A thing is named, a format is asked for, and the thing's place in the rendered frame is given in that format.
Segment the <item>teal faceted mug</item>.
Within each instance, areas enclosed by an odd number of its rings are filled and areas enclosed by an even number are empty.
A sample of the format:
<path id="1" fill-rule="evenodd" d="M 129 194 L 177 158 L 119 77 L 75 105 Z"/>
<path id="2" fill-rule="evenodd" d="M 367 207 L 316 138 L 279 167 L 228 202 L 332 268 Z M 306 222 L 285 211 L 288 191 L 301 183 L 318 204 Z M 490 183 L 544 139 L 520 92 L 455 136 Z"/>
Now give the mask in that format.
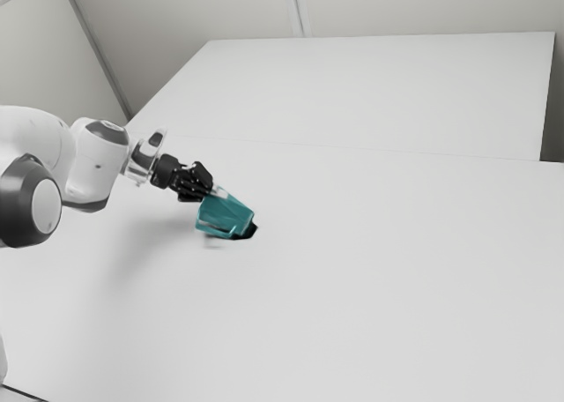
<path id="1" fill-rule="evenodd" d="M 255 213 L 233 195 L 208 195 L 197 212 L 196 229 L 226 240 L 251 238 L 257 225 Z"/>

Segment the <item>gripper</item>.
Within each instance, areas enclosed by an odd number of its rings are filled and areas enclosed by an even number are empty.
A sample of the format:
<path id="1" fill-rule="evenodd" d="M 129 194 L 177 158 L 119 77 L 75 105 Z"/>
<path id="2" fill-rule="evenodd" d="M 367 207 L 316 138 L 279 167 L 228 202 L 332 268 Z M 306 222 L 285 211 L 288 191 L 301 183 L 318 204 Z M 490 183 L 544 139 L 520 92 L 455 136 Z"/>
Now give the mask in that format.
<path id="1" fill-rule="evenodd" d="M 188 166 L 169 154 L 158 159 L 150 183 L 162 190 L 172 190 L 180 202 L 202 202 L 207 195 L 229 198 L 224 188 L 213 185 L 212 174 L 201 162 L 195 161 Z"/>

